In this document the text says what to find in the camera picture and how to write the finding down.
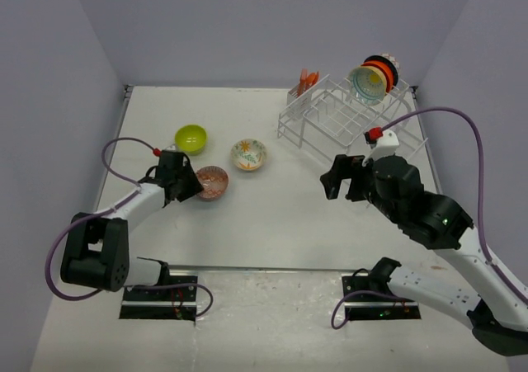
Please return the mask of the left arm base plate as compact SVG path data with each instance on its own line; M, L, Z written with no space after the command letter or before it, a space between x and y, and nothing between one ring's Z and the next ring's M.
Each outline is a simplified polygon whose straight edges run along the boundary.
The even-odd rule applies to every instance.
M120 306L119 319L130 320L196 320L195 275L170 275L168 284L190 286L169 290L125 290Z

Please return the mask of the red patterned glass bowl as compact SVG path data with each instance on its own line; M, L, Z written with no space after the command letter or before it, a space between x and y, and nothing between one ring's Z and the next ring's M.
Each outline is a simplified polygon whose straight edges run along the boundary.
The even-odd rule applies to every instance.
M196 176L203 187L197 197L204 201L219 199L229 185L228 173L218 166L206 166L196 172Z

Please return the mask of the blue yellow sun bowl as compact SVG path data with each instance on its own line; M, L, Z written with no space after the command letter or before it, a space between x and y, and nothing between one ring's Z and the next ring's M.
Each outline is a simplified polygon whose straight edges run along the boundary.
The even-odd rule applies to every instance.
M367 106L381 103L387 94L384 77L376 70L356 67L349 72L347 80L350 94Z

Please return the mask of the white floral pattern bowl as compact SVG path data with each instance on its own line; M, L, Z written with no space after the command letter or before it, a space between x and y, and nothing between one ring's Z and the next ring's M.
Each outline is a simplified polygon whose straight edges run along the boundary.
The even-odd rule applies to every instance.
M238 169L252 172L261 168L266 162L268 151L257 139L242 139L230 150L231 163Z

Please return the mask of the black bowl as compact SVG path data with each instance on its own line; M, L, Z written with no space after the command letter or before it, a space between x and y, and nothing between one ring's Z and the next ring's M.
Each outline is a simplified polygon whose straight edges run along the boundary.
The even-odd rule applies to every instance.
M374 55L368 56L364 60L364 62L371 61L371 60L378 60L380 62L383 62L383 63L387 64L390 67L390 69L393 71L393 74L394 74L394 87L398 85L399 74L396 73L394 66L387 59L385 59L384 57L380 56L380 54L374 54Z

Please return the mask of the lime green bowl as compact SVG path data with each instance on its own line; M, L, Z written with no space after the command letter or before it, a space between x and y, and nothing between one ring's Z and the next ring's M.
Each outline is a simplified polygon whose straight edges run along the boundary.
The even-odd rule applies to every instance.
M175 145L183 153L198 155L207 144L207 133L199 125L184 125L174 136Z

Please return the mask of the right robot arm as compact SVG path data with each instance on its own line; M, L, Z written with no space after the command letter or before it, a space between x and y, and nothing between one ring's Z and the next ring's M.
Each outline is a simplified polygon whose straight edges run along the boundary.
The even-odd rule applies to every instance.
M362 155L340 154L320 177L329 200L337 198L344 180L350 182L347 200L368 201L404 235L447 261L470 286L444 285L383 257L346 299L361 294L393 302L411 299L457 320L490 351L526 355L527 307L486 260L473 220L456 201L426 191L418 169L396 155L366 162Z

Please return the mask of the orange plastic spoon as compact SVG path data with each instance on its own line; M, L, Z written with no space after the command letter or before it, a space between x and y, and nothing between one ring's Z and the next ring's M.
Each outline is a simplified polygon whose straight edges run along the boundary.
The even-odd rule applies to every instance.
M310 73L304 82L304 92L307 92L313 85L318 82L319 72Z

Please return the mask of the orange bowl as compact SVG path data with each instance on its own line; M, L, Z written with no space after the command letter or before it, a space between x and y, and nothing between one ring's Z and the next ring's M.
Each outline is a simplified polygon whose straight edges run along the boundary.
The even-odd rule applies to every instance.
M394 74L387 64L380 62L378 60L371 60L371 61L364 62L361 65L361 67L376 70L378 73L380 73L384 77L384 80L385 80L386 92L390 92L393 89Z

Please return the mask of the orange plastic fork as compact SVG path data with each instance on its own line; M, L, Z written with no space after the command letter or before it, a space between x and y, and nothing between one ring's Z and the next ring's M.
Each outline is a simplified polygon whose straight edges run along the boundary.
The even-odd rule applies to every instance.
M297 97L300 97L308 88L308 78L309 72L308 69L303 68L299 77L299 85L297 88Z

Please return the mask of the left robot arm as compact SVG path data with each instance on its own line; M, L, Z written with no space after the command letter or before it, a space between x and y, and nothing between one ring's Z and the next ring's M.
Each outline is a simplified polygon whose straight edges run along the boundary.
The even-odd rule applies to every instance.
M73 217L60 267L63 282L111 292L142 285L154 300L170 294L172 281L158 270L143 273L143 280L129 280L129 235L151 215L190 199L203 187L183 152L158 151L158 165L150 171L152 176L139 180L134 191L107 210Z

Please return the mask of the white red lattice bowl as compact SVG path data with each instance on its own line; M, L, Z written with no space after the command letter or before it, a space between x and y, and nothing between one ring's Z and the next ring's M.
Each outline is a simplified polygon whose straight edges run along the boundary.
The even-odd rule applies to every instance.
M387 59L394 66L396 73L400 74L400 63L393 55L389 53L381 53L380 56Z

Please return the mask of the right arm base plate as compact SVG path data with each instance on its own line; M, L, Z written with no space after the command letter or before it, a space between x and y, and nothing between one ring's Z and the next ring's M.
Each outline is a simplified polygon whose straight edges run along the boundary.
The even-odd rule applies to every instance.
M374 291L375 294L357 294L344 303L349 321L419 320L422 318L418 303L406 299L397 302L380 296L387 294L378 285L371 284L366 271L357 275L342 276L343 295L357 291Z

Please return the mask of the white cutlery holder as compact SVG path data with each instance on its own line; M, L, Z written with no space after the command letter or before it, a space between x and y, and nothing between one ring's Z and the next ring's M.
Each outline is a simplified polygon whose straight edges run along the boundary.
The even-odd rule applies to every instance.
M286 113L292 116L301 115L309 108L312 100L312 92L299 92L300 84L298 83L287 93Z

